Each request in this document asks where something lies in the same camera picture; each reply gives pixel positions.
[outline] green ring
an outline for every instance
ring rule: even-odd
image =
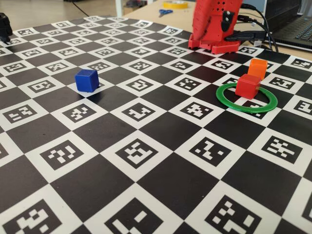
[[[224,105],[226,105],[226,106],[228,106],[234,110],[247,112],[247,113],[263,113],[263,112],[271,111],[277,107],[278,101],[277,101],[277,98],[275,97],[275,95],[273,93],[271,93],[269,90],[266,90],[262,87],[259,88],[259,91],[261,91],[265,96],[267,96],[267,98],[270,101],[269,104],[267,104],[266,106],[254,108],[254,107],[240,106],[240,105],[237,105],[237,104],[231,102],[230,100],[228,100],[224,96],[224,91],[228,88],[232,88],[232,87],[236,87],[236,86],[237,86],[237,83],[224,84],[224,85],[220,86],[215,93],[216,97]]]

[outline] blue cube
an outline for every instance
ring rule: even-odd
[[[93,92],[99,86],[98,72],[82,69],[75,75],[78,91]]]

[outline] wooden table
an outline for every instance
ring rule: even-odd
[[[170,25],[173,27],[181,28],[183,30],[191,32],[192,28],[192,21],[193,21],[193,11],[195,8],[195,2],[188,2],[189,7],[187,9],[174,9],[173,14],[168,14],[163,17],[159,17],[159,9],[163,9],[163,2],[165,0],[157,0],[152,4],[144,6],[134,12],[131,12],[125,17],[137,20],[148,20],[155,23],[161,23],[165,25]],[[241,14],[248,12],[248,10],[241,10]],[[258,30],[257,27],[252,27],[251,24],[237,24],[235,29],[236,30]],[[312,60],[312,53],[309,51],[303,51],[298,49],[292,49],[289,47],[284,47],[279,45],[278,49],[281,53],[294,55],[298,57],[302,57],[304,59]]]

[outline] blue scissors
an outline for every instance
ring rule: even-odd
[[[172,13],[173,12],[173,10],[159,10],[159,13],[160,13],[160,15],[159,15],[159,17],[162,17],[162,16],[164,16],[164,15],[166,15],[166,14],[169,14],[169,13]]]

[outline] yellow tape roll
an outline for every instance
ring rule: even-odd
[[[183,9],[187,8],[187,2],[185,1],[164,1],[164,8],[171,8],[171,9]]]

